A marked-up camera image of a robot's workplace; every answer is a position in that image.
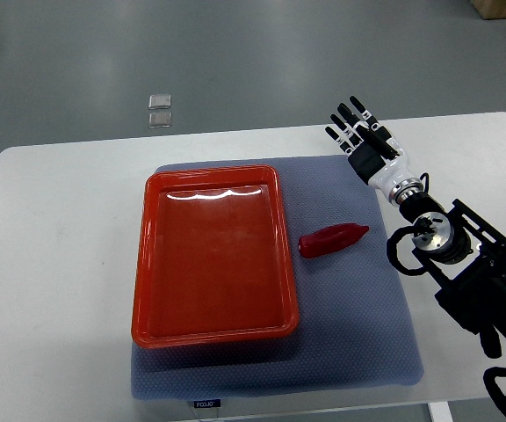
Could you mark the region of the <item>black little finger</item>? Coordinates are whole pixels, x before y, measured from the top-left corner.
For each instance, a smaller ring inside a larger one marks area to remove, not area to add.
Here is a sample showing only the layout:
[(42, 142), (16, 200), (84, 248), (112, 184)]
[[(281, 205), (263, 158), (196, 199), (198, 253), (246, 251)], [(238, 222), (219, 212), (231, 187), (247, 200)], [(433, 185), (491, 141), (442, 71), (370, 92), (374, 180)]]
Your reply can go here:
[(352, 145), (345, 140), (340, 134), (338, 134), (332, 127), (325, 127), (326, 134), (339, 146), (342, 152), (346, 155), (351, 155), (354, 148)]

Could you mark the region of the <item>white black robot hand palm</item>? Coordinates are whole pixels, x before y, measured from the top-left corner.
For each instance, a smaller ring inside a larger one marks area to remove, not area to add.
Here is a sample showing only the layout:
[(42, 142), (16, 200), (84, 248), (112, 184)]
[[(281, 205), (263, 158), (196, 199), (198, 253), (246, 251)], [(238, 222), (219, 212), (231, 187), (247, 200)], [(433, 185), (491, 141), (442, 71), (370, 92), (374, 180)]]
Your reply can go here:
[(409, 170), (408, 155), (397, 140), (390, 137), (386, 143), (397, 156), (384, 158), (368, 142), (362, 142), (348, 162), (364, 183), (381, 191), (388, 201), (404, 201), (419, 192), (419, 178)]

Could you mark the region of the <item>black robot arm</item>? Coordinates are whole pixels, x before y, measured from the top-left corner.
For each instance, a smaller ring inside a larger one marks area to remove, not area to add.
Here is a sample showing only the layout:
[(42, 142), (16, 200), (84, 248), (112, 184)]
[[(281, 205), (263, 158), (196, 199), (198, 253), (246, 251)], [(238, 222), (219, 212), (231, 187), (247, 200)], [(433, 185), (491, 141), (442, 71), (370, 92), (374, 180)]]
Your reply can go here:
[[(387, 258), (408, 276), (429, 274), (438, 304), (465, 330), (479, 336), (490, 359), (506, 339), (506, 237), (460, 200), (445, 210), (429, 194), (429, 176), (409, 169), (406, 151), (356, 98), (340, 104), (326, 133), (368, 186), (397, 207), (407, 226), (387, 240)], [(506, 377), (490, 368), (485, 379)]]

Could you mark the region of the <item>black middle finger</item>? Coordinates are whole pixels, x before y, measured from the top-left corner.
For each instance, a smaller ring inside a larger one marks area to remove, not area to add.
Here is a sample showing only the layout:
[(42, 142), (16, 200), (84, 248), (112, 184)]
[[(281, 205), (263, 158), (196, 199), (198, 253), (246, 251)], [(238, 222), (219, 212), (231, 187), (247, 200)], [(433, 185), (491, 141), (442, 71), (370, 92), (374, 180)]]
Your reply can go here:
[(353, 131), (356, 131), (359, 127), (367, 127), (367, 124), (354, 114), (345, 103), (340, 103), (337, 111)]

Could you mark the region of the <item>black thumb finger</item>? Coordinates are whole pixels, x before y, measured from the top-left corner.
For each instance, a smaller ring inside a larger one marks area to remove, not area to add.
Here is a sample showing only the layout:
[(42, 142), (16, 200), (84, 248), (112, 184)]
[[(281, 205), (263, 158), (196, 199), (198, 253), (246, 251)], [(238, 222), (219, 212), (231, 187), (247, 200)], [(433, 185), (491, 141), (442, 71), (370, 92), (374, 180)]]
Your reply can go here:
[(358, 136), (365, 146), (385, 159), (395, 159), (399, 156), (399, 153), (392, 146), (368, 127), (362, 125), (358, 126)]

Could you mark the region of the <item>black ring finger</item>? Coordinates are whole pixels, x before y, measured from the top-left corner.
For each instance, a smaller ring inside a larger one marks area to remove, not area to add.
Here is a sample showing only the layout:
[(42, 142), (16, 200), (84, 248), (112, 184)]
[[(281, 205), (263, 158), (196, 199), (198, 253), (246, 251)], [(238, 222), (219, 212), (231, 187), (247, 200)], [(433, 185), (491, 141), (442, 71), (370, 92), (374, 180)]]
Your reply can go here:
[(330, 118), (333, 123), (342, 130), (344, 136), (349, 140), (351, 145), (359, 145), (362, 142), (362, 139), (353, 131), (352, 127), (345, 123), (340, 117), (333, 113), (330, 115)]

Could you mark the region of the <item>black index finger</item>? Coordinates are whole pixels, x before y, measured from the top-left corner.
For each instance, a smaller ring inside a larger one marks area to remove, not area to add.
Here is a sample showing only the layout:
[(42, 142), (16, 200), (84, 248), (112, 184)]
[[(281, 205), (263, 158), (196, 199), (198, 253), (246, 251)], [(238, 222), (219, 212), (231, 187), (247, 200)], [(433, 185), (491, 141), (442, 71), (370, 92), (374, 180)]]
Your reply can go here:
[(379, 121), (373, 116), (373, 114), (362, 104), (362, 102), (355, 96), (350, 96), (351, 104), (357, 109), (362, 116), (363, 120), (369, 126), (378, 126)]

